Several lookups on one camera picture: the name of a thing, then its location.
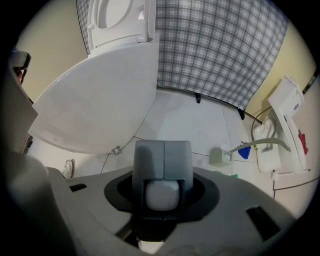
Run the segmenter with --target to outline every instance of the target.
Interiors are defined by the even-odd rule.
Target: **toilet lid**
[[[131,140],[156,97],[155,4],[154,0],[91,0],[91,54],[36,100],[33,108],[38,116],[30,135],[87,154],[110,153]]]
[[[29,134],[78,153],[110,153],[134,136],[156,97],[159,34],[87,58],[37,99]]]
[[[155,37],[155,0],[91,0],[88,10],[90,53]]]

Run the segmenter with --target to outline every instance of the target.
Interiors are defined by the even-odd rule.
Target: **tiled floor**
[[[193,95],[158,90],[145,120],[119,155],[71,153],[37,139],[34,139],[28,154],[44,165],[57,169],[62,169],[67,159],[74,159],[74,176],[80,177],[132,166],[137,140],[190,141],[195,167],[219,171],[229,176],[238,174],[240,179],[254,184],[273,197],[271,175],[259,172],[253,150],[248,159],[242,158],[238,152],[234,153],[233,165],[222,168],[209,165],[209,154],[213,147],[230,150],[250,142],[252,122],[251,117],[246,116],[241,120],[235,108],[215,101],[202,99],[198,104]]]

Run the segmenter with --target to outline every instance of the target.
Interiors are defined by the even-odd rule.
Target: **plaid curtain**
[[[77,0],[89,52],[90,0]],[[288,19],[267,0],[157,0],[157,85],[200,93],[244,110],[268,75]]]

